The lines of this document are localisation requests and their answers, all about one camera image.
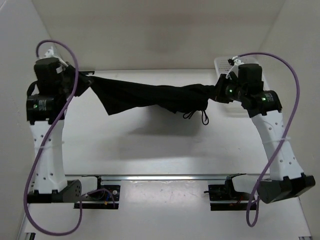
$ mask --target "black fabric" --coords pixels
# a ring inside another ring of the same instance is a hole
[[[214,91],[215,86],[213,85],[155,86],[97,76],[90,78],[93,79],[93,84],[90,87],[102,102],[108,115],[118,114],[136,107],[159,105],[173,113],[191,113],[190,117],[195,111],[203,111],[202,120],[209,122],[204,111],[207,109],[208,100]]]

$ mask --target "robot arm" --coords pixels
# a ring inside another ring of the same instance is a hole
[[[38,60],[34,71],[39,94],[32,95],[35,84],[27,91],[27,121],[34,139],[35,154],[43,148],[35,170],[33,190],[27,196],[28,203],[74,203],[79,201],[83,194],[96,190],[98,186],[96,177],[81,177],[68,181],[65,176],[62,134],[66,113],[57,122],[45,146],[41,147],[44,136],[66,104],[73,87],[71,78],[64,75],[65,68],[56,57]],[[85,89],[85,81],[82,81],[77,96]]]
[[[259,183],[257,192],[261,200],[271,203],[301,195],[315,185],[313,176],[306,176],[299,165],[289,138],[284,134],[282,106],[278,95],[264,91],[262,68],[258,64],[244,64],[241,60],[229,60],[232,68],[221,74],[213,100],[221,103],[241,102],[256,126],[268,159],[283,145],[270,165],[270,179]],[[230,195],[237,192],[251,193],[257,178],[246,174],[230,176],[225,184]]]

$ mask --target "purple cable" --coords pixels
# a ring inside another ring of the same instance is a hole
[[[27,219],[29,220],[29,222],[32,224],[32,226],[37,229],[39,232],[43,233],[43,234],[46,234],[46,235],[51,235],[51,236],[66,236],[66,235],[69,235],[69,234],[72,234],[74,233],[80,226],[80,223],[82,221],[82,213],[83,213],[83,208],[82,208],[82,201],[80,200],[79,201],[79,208],[80,208],[80,215],[79,215],[79,220],[78,220],[78,223],[76,224],[76,226],[70,230],[70,231],[66,231],[66,232],[51,232],[51,231],[47,231],[43,228],[41,228],[34,220],[33,218],[31,217],[31,214],[30,214],[30,211],[29,211],[29,208],[28,208],[28,201],[27,201],[27,198],[28,198],[28,191],[29,191],[29,185],[31,183],[31,180],[32,180],[32,177],[33,177],[33,174],[36,170],[36,166],[37,166],[37,163],[39,162],[40,160],[40,157],[41,157],[41,154],[43,152],[43,146],[45,146],[46,144],[46,141],[47,139],[49,138],[52,130],[54,129],[54,127],[57,125],[58,121],[60,120],[61,116],[64,114],[65,110],[67,109],[68,105],[70,104],[71,100],[73,99],[73,97],[75,96],[75,93],[76,93],[76,89],[77,89],[77,86],[78,86],[78,77],[79,77],[79,65],[78,65],[78,61],[77,61],[77,58],[75,56],[75,54],[72,52],[72,50],[65,44],[63,44],[62,42],[60,41],[57,41],[57,40],[51,40],[51,39],[48,39],[48,40],[43,40],[41,42],[38,43],[38,45],[36,46],[36,49],[35,49],[35,54],[37,56],[37,58],[39,58],[39,48],[42,44],[44,43],[55,43],[55,44],[58,44],[62,47],[64,47],[69,53],[70,55],[72,56],[73,58],[73,61],[74,61],[74,68],[75,68],[75,77],[74,77],[74,85],[73,85],[73,89],[72,89],[72,92],[69,96],[69,98],[67,99],[65,105],[63,106],[63,108],[61,109],[60,113],[58,114],[58,116],[56,117],[56,119],[54,120],[54,122],[52,123],[52,125],[50,126],[50,128],[48,129],[47,133],[44,135],[43,137],[43,140],[41,142],[41,145],[40,145],[40,148],[39,148],[39,151],[37,152],[36,156],[35,156],[35,159],[34,159],[34,163],[31,167],[31,170],[30,170],[30,173],[29,173],[29,176],[27,178],[27,181],[26,181],[26,184],[25,184],[25,187],[24,187],[24,192],[23,192],[23,208],[24,208],[24,212],[25,212],[25,215],[27,217]],[[108,191],[107,189],[105,188],[101,188],[101,189],[98,189],[98,190],[95,190],[95,191],[92,191],[91,193],[95,193],[95,192],[99,192],[99,191],[105,191],[105,192],[108,192],[110,194],[110,191]],[[113,206],[115,206],[115,199],[113,197],[112,194],[111,195],[111,198],[112,198],[112,201],[113,201]]]
[[[265,167],[262,170],[260,176],[258,177],[258,179],[257,179],[257,181],[256,181],[256,183],[255,183],[255,185],[254,185],[254,187],[252,189],[251,195],[249,197],[248,204],[246,206],[246,223],[248,224],[249,227],[254,227],[256,225],[257,221],[258,221],[260,198],[258,197],[257,200],[256,200],[256,211],[255,211],[255,217],[254,217],[253,223],[250,222],[250,208],[251,208],[251,206],[253,204],[252,200],[255,197],[255,193],[256,193],[256,191],[257,191],[257,189],[259,187],[259,184],[260,184],[261,180],[263,179],[264,175],[266,174],[267,170],[271,166],[272,162],[275,160],[278,152],[280,151],[282,145],[285,142],[285,139],[287,137],[290,125],[292,123],[292,120],[294,119],[294,116],[295,116],[297,108],[298,108],[298,103],[299,103],[299,99],[300,99],[300,85],[299,85],[298,76],[297,76],[295,70],[293,69],[293,67],[287,61],[282,59],[281,57],[276,56],[276,55],[274,55],[272,53],[267,53],[267,52],[249,52],[249,53],[240,54],[240,55],[238,55],[238,57],[241,58],[241,57],[249,56],[249,55],[265,55],[265,56],[269,56],[269,57],[273,57],[275,59],[278,59],[279,61],[284,63],[290,69],[291,73],[293,74],[293,77],[294,77],[294,80],[295,80],[295,85],[296,85],[296,97],[295,97],[294,106],[293,106],[293,109],[292,109],[292,113],[291,113],[291,115],[289,117],[288,123],[287,123],[287,125],[286,125],[286,127],[284,129],[284,132],[283,132],[283,135],[282,135],[282,140],[279,142],[279,144],[276,147],[274,153],[272,154],[272,156],[269,159],[268,163],[265,165]]]

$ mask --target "purple wire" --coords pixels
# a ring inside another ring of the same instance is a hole
[[[257,191],[257,189],[259,187],[259,184],[260,184],[261,180],[263,179],[264,175],[266,174],[267,170],[271,166],[272,162],[275,160],[278,152],[280,151],[282,145],[285,142],[285,139],[287,137],[287,134],[288,134],[289,128],[291,126],[292,120],[294,119],[294,116],[295,116],[297,108],[298,108],[299,99],[300,99],[300,85],[299,85],[298,76],[297,76],[295,70],[293,69],[293,67],[287,61],[282,59],[281,57],[276,56],[276,55],[274,55],[272,53],[267,53],[267,52],[249,52],[249,53],[240,54],[240,55],[238,55],[238,57],[241,58],[241,57],[249,56],[249,55],[265,55],[265,56],[269,56],[269,57],[273,57],[275,59],[278,59],[279,61],[284,63],[290,69],[291,73],[293,74],[293,77],[294,77],[294,80],[295,80],[295,85],[296,85],[296,96],[295,96],[294,106],[293,106],[293,109],[292,109],[292,113],[291,113],[291,115],[289,117],[288,123],[287,123],[287,125],[286,125],[286,127],[284,129],[284,132],[283,132],[283,135],[282,135],[282,140],[279,142],[279,144],[276,147],[274,153],[272,154],[272,156],[270,157],[268,163],[265,165],[265,167],[262,170],[260,176],[258,177],[258,179],[257,179],[257,181],[256,181],[256,183],[255,183],[255,185],[254,185],[254,187],[252,189],[251,195],[249,197],[248,204],[246,206],[246,223],[248,224],[249,227],[254,227],[256,225],[257,221],[258,221],[260,198],[258,197],[257,200],[256,200],[256,211],[255,211],[255,217],[254,217],[253,223],[250,222],[250,208],[251,208],[251,206],[253,204],[252,200],[255,197],[255,193],[256,193],[256,191]]]
[[[58,121],[60,120],[60,118],[62,117],[62,115],[64,114],[65,110],[67,109],[68,105],[70,104],[71,100],[73,99],[73,97],[75,96],[75,93],[76,93],[76,90],[77,90],[77,86],[78,86],[78,77],[79,77],[79,65],[78,65],[78,61],[77,61],[77,58],[75,56],[75,54],[72,52],[72,50],[65,44],[63,44],[62,42],[60,41],[57,41],[57,40],[51,40],[51,39],[48,39],[48,40],[42,40],[41,42],[38,43],[38,45],[36,46],[36,49],[35,49],[35,54],[37,57],[39,57],[39,48],[42,44],[44,43],[55,43],[55,44],[58,44],[62,47],[64,47],[69,53],[70,55],[72,56],[73,58],[73,61],[74,61],[74,68],[75,68],[75,77],[74,77],[74,85],[73,85],[73,89],[72,89],[72,92],[69,96],[69,98],[67,99],[65,105],[63,106],[63,108],[61,109],[60,113],[58,114],[58,116],[56,117],[56,119],[54,120],[54,122],[52,123],[52,125],[50,126],[50,128],[48,129],[48,131],[46,132],[46,134],[44,135],[43,137],[43,140],[41,142],[41,145],[40,145],[40,148],[35,156],[35,159],[34,159],[34,163],[31,167],[31,170],[30,170],[30,173],[29,173],[29,176],[27,178],[27,181],[26,181],[26,184],[25,184],[25,187],[24,187],[24,192],[23,192],[23,208],[24,208],[24,212],[25,212],[25,215],[27,217],[27,219],[29,220],[29,222],[31,223],[31,225],[37,229],[39,232],[43,233],[43,234],[46,234],[46,235],[51,235],[51,236],[66,236],[66,235],[69,235],[69,234],[72,234],[74,233],[80,226],[80,223],[82,221],[82,214],[83,214],[83,207],[82,207],[82,201],[80,200],[79,201],[79,209],[80,209],[80,215],[79,215],[79,220],[78,220],[78,223],[76,224],[76,226],[70,230],[70,231],[66,231],[66,232],[51,232],[51,231],[47,231],[45,229],[43,229],[42,227],[40,227],[34,220],[33,218],[31,217],[31,214],[30,214],[30,211],[29,211],[29,208],[28,208],[28,201],[27,201],[27,198],[28,198],[28,191],[29,191],[29,186],[30,186],[30,183],[31,183],[31,180],[32,180],[32,177],[33,177],[33,174],[36,170],[36,166],[37,166],[37,163],[39,162],[40,160],[40,157],[41,157],[41,154],[43,152],[43,146],[45,146],[46,144],[46,141],[47,139],[49,138],[52,130],[54,129],[54,127],[57,125]],[[99,192],[99,191],[106,191],[106,192],[109,192],[107,189],[105,188],[101,188],[101,189],[98,189],[94,192]],[[115,206],[115,199],[114,197],[112,196],[111,194],[111,197],[112,197],[112,200],[113,200],[113,206]]]

